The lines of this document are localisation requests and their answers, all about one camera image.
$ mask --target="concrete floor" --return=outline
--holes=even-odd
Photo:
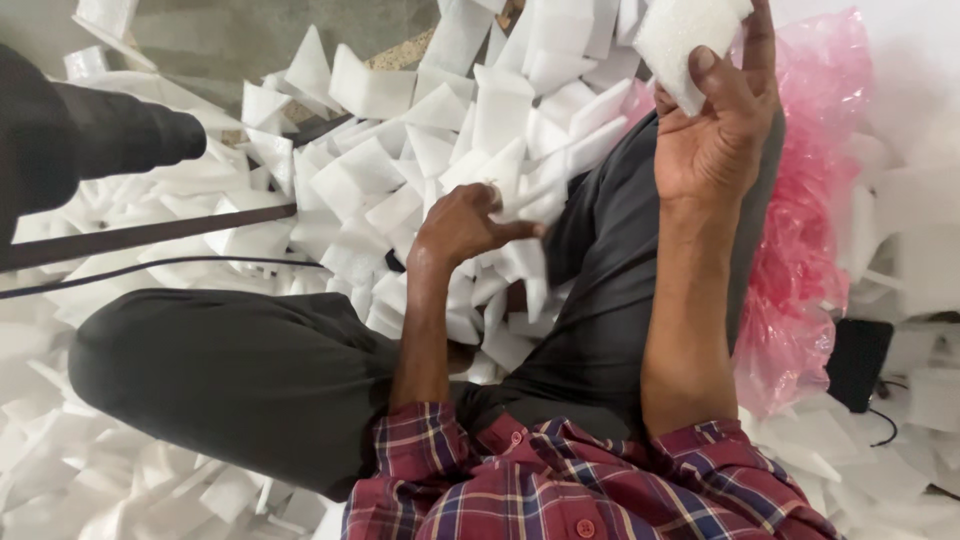
[[[0,41],[62,78],[63,55],[98,42],[70,19],[76,5],[0,2]],[[338,43],[371,58],[439,20],[436,0],[140,0],[132,34],[161,74],[239,113],[243,81],[286,69],[311,24],[332,61]]]

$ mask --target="person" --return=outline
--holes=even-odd
[[[703,113],[658,88],[549,232],[494,223],[485,184],[438,201],[407,260],[399,346],[338,294],[137,291],[80,329],[77,393],[348,497],[347,538],[837,537],[737,421],[732,344],[784,138],[770,10],[754,3],[742,70],[696,49]],[[501,384],[450,383],[453,269],[535,236],[550,283],[576,278],[556,326]]]

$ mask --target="right hand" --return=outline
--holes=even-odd
[[[753,2],[754,14],[743,23],[743,70],[704,46],[690,54],[690,75],[707,96],[700,115],[688,118],[657,85],[655,174],[665,204],[693,201],[698,207],[729,207],[756,182],[780,95],[769,0]]]
[[[465,260],[502,248],[509,242],[546,234],[546,228],[539,223],[494,223],[490,214],[500,211],[501,207],[495,187],[458,185],[430,209],[409,261],[413,265],[427,264],[452,272]]]

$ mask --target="forearm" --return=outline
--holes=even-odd
[[[657,285],[641,373],[651,437],[737,417],[727,290],[739,202],[660,209]]]
[[[407,268],[407,312],[390,410],[449,398],[446,367],[446,295],[452,271],[412,254]]]

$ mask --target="leg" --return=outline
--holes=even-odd
[[[373,472],[397,357],[343,295],[142,290],[81,327],[70,379],[154,437],[342,501]]]
[[[602,406],[625,420],[638,418],[640,364],[657,278],[657,120],[654,113],[647,116],[587,176],[546,239],[551,284],[577,282],[553,332],[504,381],[500,392],[507,401],[530,396]],[[728,306],[731,351],[783,137],[780,115],[759,178],[743,203]]]

